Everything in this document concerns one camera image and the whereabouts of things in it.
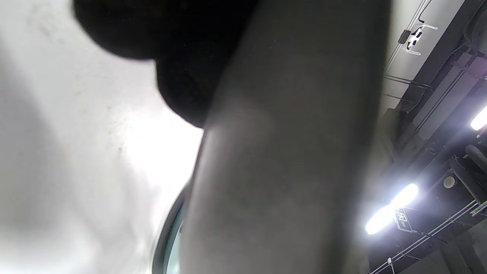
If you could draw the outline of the person's left hand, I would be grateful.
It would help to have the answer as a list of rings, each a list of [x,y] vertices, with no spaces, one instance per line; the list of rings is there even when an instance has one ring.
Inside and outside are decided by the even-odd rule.
[[[72,11],[103,50],[155,62],[165,104],[204,128],[215,91],[257,0],[73,0]]]

